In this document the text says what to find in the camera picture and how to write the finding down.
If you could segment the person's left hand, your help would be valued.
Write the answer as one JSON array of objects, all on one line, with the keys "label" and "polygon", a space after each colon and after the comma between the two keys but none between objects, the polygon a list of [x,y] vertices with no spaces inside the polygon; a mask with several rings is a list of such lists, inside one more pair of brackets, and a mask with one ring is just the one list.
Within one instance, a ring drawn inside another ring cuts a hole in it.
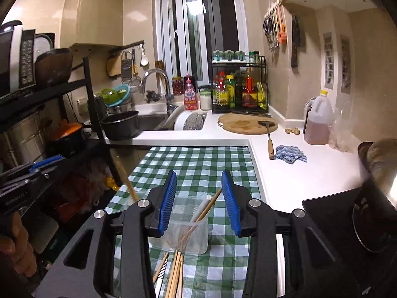
[{"label": "person's left hand", "polygon": [[9,258],[11,266],[18,274],[30,278],[36,273],[34,250],[28,241],[28,232],[18,211],[11,218],[11,237],[1,235],[1,253]]}]

